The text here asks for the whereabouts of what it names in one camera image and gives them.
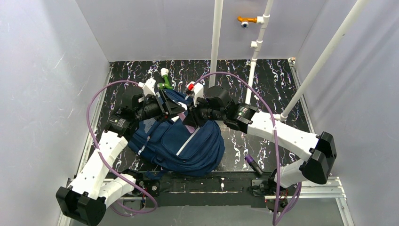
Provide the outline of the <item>navy blue student backpack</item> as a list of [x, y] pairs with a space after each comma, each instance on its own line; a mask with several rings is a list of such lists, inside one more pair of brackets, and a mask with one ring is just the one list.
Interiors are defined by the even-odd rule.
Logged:
[[157, 102], [146, 101], [134, 112], [140, 123], [128, 147], [135, 154], [163, 170], [192, 177], [203, 177], [218, 167], [225, 145], [215, 121], [190, 133], [180, 118], [156, 121], [157, 110]]

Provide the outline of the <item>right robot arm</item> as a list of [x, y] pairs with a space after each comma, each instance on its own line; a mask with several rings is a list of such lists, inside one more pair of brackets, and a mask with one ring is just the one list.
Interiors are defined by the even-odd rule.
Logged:
[[205, 91], [203, 85], [191, 82], [186, 92], [193, 101], [184, 125], [198, 128], [209, 121], [221, 121], [232, 130], [272, 141], [299, 157], [274, 171], [275, 184], [288, 188], [306, 180], [320, 185], [327, 183], [337, 157], [332, 134], [324, 131], [317, 135], [273, 121], [270, 113], [235, 101], [220, 86]]

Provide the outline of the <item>pink highlighter pen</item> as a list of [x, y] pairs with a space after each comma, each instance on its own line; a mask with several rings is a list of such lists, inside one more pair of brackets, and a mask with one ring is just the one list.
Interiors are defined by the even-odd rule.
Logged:
[[185, 113], [179, 113], [178, 117], [182, 121], [182, 124], [185, 125], [186, 124], [186, 122], [185, 122], [185, 119], [186, 119]]

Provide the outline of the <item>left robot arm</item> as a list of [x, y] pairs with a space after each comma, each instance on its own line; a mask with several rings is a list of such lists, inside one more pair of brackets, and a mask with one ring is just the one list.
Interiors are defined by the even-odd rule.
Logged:
[[165, 90], [155, 93], [132, 87], [126, 92], [121, 105], [110, 116], [100, 142], [95, 144], [95, 152], [69, 186], [58, 189], [56, 199], [62, 213], [87, 226], [96, 226], [108, 207], [132, 191], [141, 192], [155, 203], [154, 197], [136, 181], [134, 173], [120, 174], [112, 164], [140, 122], [148, 119], [164, 122], [186, 109], [186, 104], [172, 100]]

